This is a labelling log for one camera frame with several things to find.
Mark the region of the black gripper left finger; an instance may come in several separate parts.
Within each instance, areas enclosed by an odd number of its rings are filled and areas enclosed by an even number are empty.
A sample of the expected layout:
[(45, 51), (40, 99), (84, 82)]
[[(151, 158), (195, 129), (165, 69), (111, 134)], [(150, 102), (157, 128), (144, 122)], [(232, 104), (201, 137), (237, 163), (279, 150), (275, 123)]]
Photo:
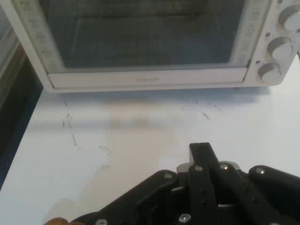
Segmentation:
[(192, 143), (191, 163), (161, 170), (105, 206), (73, 220), (81, 225), (190, 225), (212, 206), (212, 146)]

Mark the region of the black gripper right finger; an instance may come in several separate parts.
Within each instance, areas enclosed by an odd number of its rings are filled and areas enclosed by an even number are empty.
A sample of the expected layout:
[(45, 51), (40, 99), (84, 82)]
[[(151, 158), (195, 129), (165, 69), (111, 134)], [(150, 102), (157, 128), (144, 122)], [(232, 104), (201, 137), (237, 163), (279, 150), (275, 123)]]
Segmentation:
[(268, 166), (248, 173), (199, 144), (199, 224), (298, 225), (300, 179)]

